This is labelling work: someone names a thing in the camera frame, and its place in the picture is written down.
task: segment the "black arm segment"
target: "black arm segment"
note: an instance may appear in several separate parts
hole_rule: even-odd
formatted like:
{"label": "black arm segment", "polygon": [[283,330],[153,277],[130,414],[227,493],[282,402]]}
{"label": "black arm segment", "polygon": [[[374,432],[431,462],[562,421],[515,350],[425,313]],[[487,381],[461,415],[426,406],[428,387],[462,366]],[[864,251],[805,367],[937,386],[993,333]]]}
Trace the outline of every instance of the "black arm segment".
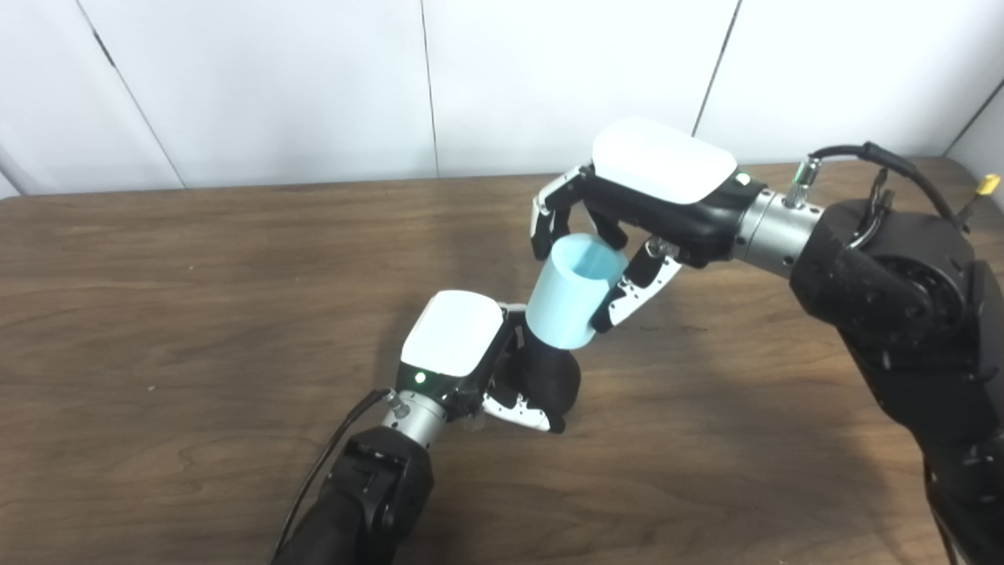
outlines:
{"label": "black arm segment", "polygon": [[390,428],[356,434],[273,565],[388,565],[432,489],[424,447]]}
{"label": "black arm segment", "polygon": [[581,201],[599,236],[614,249],[628,243],[617,225],[625,222],[669,241],[680,249],[678,261],[700,268],[732,258],[743,215],[766,188],[737,170],[703,199],[676,204],[597,177],[589,165],[544,200],[543,206],[552,212],[532,220],[530,243],[538,260],[547,258],[551,244],[568,233],[568,208]]}
{"label": "black arm segment", "polygon": [[860,249],[863,202],[826,210],[792,270],[878,405],[920,447],[936,520],[971,565],[1004,563],[1004,300],[952,224],[891,212]]}
{"label": "black arm segment", "polygon": [[325,484],[272,565],[351,565],[362,524],[358,503]]}

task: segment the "connector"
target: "connector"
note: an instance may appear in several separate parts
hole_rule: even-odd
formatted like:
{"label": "connector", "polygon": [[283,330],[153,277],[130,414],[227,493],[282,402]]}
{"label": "connector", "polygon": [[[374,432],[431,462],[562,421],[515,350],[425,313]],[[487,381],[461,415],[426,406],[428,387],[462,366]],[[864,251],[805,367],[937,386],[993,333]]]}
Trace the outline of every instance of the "connector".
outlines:
{"label": "connector", "polygon": [[960,229],[969,233],[969,220],[973,217],[973,213],[976,211],[976,203],[983,198],[990,196],[997,190],[997,185],[1000,184],[1000,175],[987,175],[983,177],[980,184],[976,186],[976,192],[973,194],[972,200],[969,201],[959,213],[955,215],[955,224],[959,226]]}
{"label": "connector", "polygon": [[816,175],[819,174],[819,166],[822,163],[822,159],[818,157],[807,157],[805,161],[798,167],[798,171],[795,173],[795,177],[791,179],[791,187],[788,188],[788,194],[784,197],[784,206],[793,210],[800,209],[805,206],[805,201],[808,200],[809,190],[812,189],[812,183],[815,182]]}

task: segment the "black cable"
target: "black cable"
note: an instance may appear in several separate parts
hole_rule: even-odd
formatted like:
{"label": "black cable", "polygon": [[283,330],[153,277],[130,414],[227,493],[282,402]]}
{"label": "black cable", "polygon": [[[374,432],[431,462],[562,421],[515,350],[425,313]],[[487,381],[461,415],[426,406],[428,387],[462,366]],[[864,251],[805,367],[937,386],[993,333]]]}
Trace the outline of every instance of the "black cable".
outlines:
{"label": "black cable", "polygon": [[916,184],[924,194],[934,205],[935,210],[938,214],[951,221],[955,222],[955,214],[952,213],[952,208],[948,205],[948,201],[945,200],[945,196],[942,195],[938,187],[931,182],[928,177],[924,176],[924,173],[917,168],[916,165],[907,161],[903,157],[878,147],[877,145],[868,142],[864,145],[835,145],[832,147],[824,147],[818,151],[809,154],[809,157],[816,159],[825,159],[826,157],[856,157],[861,161],[867,161],[869,163],[874,163],[880,167],[888,167],[893,171],[899,173],[901,176],[906,177]]}
{"label": "black cable", "polygon": [[303,503],[303,499],[306,497],[307,491],[310,490],[310,485],[317,477],[317,473],[319,473],[321,468],[324,467],[324,462],[327,461],[327,458],[331,456],[331,452],[333,452],[334,448],[339,442],[341,442],[341,437],[348,431],[348,427],[352,426],[352,423],[357,420],[359,416],[361,416],[366,410],[371,408],[382,399],[387,397],[387,395],[391,392],[392,390],[390,388],[374,389],[369,391],[369,393],[366,394],[362,400],[359,400],[359,403],[356,404],[355,407],[348,411],[348,414],[345,415],[345,419],[341,422],[341,426],[339,426],[338,430],[334,431],[334,434],[331,435],[331,439],[327,441],[327,445],[324,446],[324,450],[320,453],[320,456],[314,463],[310,473],[307,474],[306,479],[303,480],[303,484],[300,485],[300,490],[296,493],[296,498],[293,499],[293,506],[289,509],[289,513],[286,514],[286,519],[282,523],[282,531],[279,532],[279,539],[275,542],[275,550],[272,552],[272,560],[270,563],[274,562],[279,556],[279,552],[282,551],[282,546],[286,544],[286,536],[289,535],[289,529],[293,525],[293,519],[296,518],[296,511],[299,510],[300,504]]}
{"label": "black cable", "polygon": [[[931,471],[931,466],[928,462],[924,462],[924,486],[930,488],[931,484],[935,481],[935,474]],[[942,526],[941,521],[935,518],[935,527],[938,528],[938,535],[942,539],[942,545],[945,546],[945,554],[948,556],[949,565],[959,565],[959,559],[955,554],[955,546],[952,545],[952,538],[948,536],[948,532],[945,531],[945,527]]]}
{"label": "black cable", "polygon": [[889,168],[883,167],[871,182],[867,208],[865,208],[864,216],[857,224],[857,229],[854,230],[850,241],[847,243],[848,248],[856,249],[857,247],[866,245],[871,240],[871,237],[878,232],[882,220],[886,217],[886,212],[889,211],[891,205],[889,201],[892,200],[893,195],[893,191],[891,190],[882,191],[882,187],[886,184],[888,178]]}

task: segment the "light blue cup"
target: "light blue cup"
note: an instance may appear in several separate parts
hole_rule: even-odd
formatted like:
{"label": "light blue cup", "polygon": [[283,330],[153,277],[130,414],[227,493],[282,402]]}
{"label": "light blue cup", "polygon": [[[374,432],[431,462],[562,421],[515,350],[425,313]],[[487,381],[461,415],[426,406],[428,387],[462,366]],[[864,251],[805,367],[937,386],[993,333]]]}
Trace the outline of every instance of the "light blue cup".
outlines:
{"label": "light blue cup", "polygon": [[625,266],[623,254],[590,233],[573,233],[555,241],[526,305],[530,331],[557,349],[578,349],[589,343],[596,334],[589,319]]}

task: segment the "yellow connector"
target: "yellow connector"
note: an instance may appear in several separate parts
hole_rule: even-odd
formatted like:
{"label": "yellow connector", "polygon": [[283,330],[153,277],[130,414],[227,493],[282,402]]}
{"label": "yellow connector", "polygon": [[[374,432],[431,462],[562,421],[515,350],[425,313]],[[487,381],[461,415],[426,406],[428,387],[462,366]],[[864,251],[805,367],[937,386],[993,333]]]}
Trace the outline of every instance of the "yellow connector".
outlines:
{"label": "yellow connector", "polygon": [[980,186],[976,187],[976,194],[980,196],[990,196],[994,193],[997,185],[1000,184],[1000,175],[987,175],[980,181]]}

